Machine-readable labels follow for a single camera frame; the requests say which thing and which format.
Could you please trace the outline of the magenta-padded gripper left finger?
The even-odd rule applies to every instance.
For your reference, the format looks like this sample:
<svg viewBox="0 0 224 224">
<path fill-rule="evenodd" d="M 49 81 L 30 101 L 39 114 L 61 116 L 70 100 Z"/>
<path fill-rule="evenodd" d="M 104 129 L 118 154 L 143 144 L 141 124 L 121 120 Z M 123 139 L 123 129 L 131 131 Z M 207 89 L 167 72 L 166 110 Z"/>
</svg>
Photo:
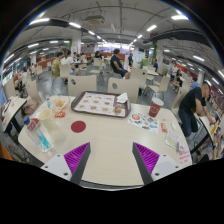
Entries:
<svg viewBox="0 0 224 224">
<path fill-rule="evenodd" d="M 79 185 L 90 152 L 90 143 L 85 143 L 65 155 L 56 154 L 42 169 Z"/>
</svg>

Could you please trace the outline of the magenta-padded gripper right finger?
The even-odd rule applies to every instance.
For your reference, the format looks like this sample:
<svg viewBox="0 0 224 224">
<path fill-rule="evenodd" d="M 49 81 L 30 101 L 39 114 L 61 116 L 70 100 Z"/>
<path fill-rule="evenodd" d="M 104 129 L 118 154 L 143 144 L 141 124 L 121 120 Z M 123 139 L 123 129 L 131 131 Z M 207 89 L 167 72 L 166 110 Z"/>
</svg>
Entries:
<svg viewBox="0 0 224 224">
<path fill-rule="evenodd" d="M 159 155 L 138 143 L 133 143 L 132 152 L 145 185 L 181 169 L 181 166 L 167 154 Z"/>
</svg>

